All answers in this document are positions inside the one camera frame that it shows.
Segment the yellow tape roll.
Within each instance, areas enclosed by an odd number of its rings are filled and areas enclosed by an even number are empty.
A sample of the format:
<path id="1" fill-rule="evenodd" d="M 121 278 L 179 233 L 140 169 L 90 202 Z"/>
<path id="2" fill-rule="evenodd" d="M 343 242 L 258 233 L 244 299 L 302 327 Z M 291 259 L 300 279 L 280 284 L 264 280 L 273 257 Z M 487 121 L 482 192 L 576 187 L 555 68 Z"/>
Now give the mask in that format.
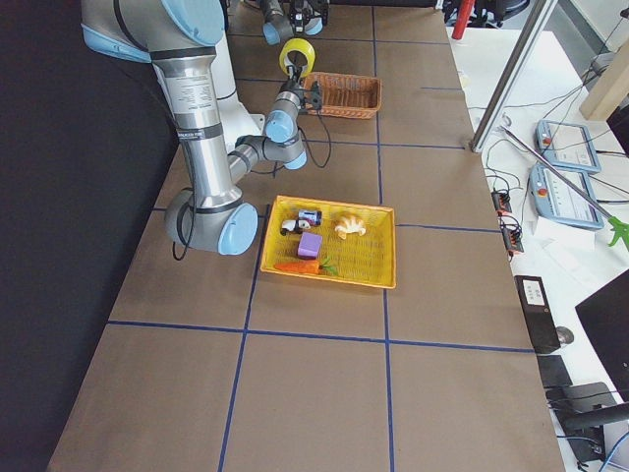
<path id="1" fill-rule="evenodd" d="M 293 64 L 295 67 L 303 68 L 302 78 L 304 78 L 313 71 L 315 49 L 303 38 L 291 38 L 282 47 L 278 60 L 280 69 L 285 75 L 286 66 Z"/>

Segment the yellow plastic woven basket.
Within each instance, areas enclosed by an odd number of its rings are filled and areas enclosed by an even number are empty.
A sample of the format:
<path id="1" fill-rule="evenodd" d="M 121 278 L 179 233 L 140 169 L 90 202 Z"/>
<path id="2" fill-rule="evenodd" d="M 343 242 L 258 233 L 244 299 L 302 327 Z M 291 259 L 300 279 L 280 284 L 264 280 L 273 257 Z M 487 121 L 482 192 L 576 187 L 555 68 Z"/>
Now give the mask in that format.
<path id="1" fill-rule="evenodd" d="M 304 232 L 322 236 L 317 260 L 329 258 L 338 274 L 309 275 L 283 272 L 275 264 L 302 260 L 297 257 L 301 234 L 280 234 L 286 219 L 297 219 L 300 209 L 320 210 L 321 226 Z M 364 236 L 349 234 L 345 240 L 334 232 L 340 216 L 356 215 L 367 228 Z M 271 208 L 262 246 L 260 270 L 263 272 L 391 289 L 396 285 L 396 241 L 394 210 L 386 206 L 366 206 L 304 197 L 278 196 Z"/>

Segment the small dark labelled can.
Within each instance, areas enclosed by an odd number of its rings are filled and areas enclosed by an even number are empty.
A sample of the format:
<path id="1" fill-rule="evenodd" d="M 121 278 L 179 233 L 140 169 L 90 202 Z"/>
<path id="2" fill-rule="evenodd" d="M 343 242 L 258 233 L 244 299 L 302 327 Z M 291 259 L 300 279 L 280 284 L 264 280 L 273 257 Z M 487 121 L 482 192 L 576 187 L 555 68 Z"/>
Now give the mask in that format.
<path id="1" fill-rule="evenodd" d="M 305 220 L 310 227 L 317 227 L 321 226 L 322 212 L 320 210 L 300 209 L 298 211 L 298 218 Z"/>

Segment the red cylinder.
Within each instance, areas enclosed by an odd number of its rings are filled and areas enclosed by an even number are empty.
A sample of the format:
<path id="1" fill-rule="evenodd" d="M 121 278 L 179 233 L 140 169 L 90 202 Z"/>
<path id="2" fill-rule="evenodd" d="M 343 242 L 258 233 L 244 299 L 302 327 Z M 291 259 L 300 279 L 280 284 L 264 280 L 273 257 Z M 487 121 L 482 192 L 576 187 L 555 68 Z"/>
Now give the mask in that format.
<path id="1" fill-rule="evenodd" d="M 468 25 L 470 16 L 473 12 L 475 0 L 461 0 L 457 9 L 457 19 L 454 25 L 454 29 L 451 37 L 455 40 L 460 40 Z"/>

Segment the purple foam cube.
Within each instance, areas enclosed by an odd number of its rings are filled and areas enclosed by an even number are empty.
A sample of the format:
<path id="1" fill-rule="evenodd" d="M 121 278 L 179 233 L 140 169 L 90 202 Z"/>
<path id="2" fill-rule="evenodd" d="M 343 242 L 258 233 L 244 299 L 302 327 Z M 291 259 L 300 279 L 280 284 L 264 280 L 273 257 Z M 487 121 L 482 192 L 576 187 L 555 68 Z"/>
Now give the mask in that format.
<path id="1" fill-rule="evenodd" d="M 303 260 L 316 260 L 322 246 L 322 236 L 303 232 L 298 245 L 297 257 Z"/>

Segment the toy carrot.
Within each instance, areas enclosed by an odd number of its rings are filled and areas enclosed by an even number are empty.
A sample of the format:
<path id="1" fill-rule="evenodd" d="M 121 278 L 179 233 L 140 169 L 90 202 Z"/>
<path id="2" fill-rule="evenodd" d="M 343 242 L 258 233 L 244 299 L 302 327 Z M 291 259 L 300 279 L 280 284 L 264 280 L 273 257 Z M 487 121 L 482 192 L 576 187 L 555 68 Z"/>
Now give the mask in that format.
<path id="1" fill-rule="evenodd" d="M 275 264 L 274 269 L 283 272 L 309 274 L 309 275 L 332 275 L 336 276 L 338 270 L 329 258 L 323 260 L 298 260 L 294 262 Z"/>

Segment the orange black connector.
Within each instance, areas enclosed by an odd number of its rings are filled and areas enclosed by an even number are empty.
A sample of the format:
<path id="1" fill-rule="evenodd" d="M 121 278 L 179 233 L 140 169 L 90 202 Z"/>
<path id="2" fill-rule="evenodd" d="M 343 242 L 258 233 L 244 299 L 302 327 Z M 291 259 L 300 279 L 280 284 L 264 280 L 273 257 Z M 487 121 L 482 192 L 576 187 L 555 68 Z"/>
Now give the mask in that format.
<path id="1" fill-rule="evenodd" d="M 522 227 L 519 222 L 500 218 L 499 227 L 507 254 L 509 256 L 523 254 Z"/>
<path id="2" fill-rule="evenodd" d="M 511 214 L 512 206 L 510 204 L 510 195 L 506 190 L 493 191 L 491 199 L 498 215 Z"/>

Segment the lower orange black connector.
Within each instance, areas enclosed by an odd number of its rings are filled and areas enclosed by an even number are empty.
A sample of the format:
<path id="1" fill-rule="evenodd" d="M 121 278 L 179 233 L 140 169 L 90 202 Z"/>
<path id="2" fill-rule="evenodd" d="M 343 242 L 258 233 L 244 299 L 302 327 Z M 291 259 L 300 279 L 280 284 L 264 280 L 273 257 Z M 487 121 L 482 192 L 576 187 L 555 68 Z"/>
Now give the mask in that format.
<path id="1" fill-rule="evenodd" d="M 519 222 L 500 218 L 499 227 L 507 254 L 509 256 L 523 254 L 522 227 Z"/>

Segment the blue teach pendant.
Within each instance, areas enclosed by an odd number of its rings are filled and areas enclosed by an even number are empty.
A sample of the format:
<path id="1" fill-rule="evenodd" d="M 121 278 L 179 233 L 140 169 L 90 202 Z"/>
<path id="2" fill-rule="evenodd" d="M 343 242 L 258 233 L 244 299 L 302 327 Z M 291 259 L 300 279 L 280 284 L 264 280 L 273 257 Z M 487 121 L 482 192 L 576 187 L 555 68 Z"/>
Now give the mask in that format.
<path id="1" fill-rule="evenodd" d="M 537 149 L 555 166 L 601 171 L 600 160 L 585 125 L 540 120 L 536 128 Z"/>
<path id="2" fill-rule="evenodd" d="M 558 223 L 587 229 L 603 229 L 601 214 L 591 208 L 542 164 L 535 164 L 530 172 L 531 194 L 537 214 Z"/>

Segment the lower blue teach pendant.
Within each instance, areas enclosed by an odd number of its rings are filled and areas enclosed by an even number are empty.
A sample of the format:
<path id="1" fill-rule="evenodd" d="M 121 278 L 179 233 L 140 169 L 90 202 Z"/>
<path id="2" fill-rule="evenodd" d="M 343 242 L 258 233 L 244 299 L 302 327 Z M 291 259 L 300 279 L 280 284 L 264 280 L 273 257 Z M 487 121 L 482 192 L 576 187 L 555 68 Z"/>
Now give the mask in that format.
<path id="1" fill-rule="evenodd" d="M 591 208 L 542 164 L 535 164 L 530 172 L 531 194 L 537 214 L 558 223 L 587 229 L 603 229 L 601 214 Z"/>

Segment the wooden board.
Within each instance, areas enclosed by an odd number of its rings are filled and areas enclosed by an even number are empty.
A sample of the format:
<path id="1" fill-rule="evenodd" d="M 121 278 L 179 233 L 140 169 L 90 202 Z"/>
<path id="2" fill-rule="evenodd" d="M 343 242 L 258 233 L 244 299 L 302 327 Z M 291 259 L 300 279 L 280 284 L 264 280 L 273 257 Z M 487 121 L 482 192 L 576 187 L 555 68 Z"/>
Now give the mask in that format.
<path id="1" fill-rule="evenodd" d="M 628 48 L 625 41 L 581 104 L 580 112 L 587 120 L 605 121 L 627 96 Z"/>

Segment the black rectangular box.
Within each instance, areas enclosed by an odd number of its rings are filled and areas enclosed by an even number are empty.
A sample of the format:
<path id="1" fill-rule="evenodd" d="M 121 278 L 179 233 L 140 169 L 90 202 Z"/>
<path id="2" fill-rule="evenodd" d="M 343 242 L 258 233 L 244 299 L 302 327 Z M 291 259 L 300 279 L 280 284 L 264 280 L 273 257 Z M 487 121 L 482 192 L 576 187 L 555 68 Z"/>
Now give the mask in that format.
<path id="1" fill-rule="evenodd" d="M 543 280 L 538 276 L 515 275 L 525 323 L 537 354 L 550 354 L 560 348 L 556 327 L 547 301 Z"/>

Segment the metal grabber stick green tip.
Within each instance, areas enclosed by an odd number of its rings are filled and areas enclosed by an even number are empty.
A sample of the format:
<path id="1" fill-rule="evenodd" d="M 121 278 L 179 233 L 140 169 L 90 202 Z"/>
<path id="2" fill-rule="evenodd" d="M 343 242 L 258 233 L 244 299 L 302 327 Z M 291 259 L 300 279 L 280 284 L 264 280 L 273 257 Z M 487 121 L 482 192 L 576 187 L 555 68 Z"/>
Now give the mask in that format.
<path id="1" fill-rule="evenodd" d="M 591 208 L 599 211 L 612 227 L 612 240 L 608 244 L 609 247 L 614 246 L 619 240 L 622 240 L 625 247 L 628 247 L 628 224 L 622 222 L 616 216 L 613 216 L 610 212 L 604 209 L 595 199 L 591 198 L 586 192 L 578 188 L 569 179 L 563 176 L 559 170 L 557 170 L 543 155 L 537 152 L 533 147 L 530 147 L 520 138 L 518 138 L 508 127 L 501 126 L 500 129 L 506 134 L 506 136 L 512 139 L 516 144 L 522 146 L 526 151 L 531 153 L 536 160 L 547 168 L 558 180 L 563 182 L 568 188 L 570 188 L 575 194 L 581 197 Z"/>

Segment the silver round knob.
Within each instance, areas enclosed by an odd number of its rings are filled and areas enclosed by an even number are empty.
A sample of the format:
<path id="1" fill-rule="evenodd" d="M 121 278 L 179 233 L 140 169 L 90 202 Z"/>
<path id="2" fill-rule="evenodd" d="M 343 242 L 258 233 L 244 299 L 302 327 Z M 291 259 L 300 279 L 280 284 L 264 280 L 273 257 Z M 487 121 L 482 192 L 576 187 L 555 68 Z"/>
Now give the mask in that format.
<path id="1" fill-rule="evenodd" d="M 561 348 L 568 346 L 574 342 L 575 336 L 570 328 L 566 326 L 558 326 L 555 330 Z"/>

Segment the aluminium frame post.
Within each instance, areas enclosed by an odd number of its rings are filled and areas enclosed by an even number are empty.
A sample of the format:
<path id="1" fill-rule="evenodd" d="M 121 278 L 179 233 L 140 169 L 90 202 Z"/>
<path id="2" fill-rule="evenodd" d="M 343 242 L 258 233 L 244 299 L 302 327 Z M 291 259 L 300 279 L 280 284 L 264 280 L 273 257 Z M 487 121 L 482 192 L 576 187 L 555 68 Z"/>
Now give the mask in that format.
<path id="1" fill-rule="evenodd" d="M 490 132 L 497 124 L 507 99 L 533 53 L 537 40 L 557 3 L 557 0 L 538 0 L 535 2 L 497 82 L 481 122 L 470 141 L 472 152 L 482 152 Z"/>

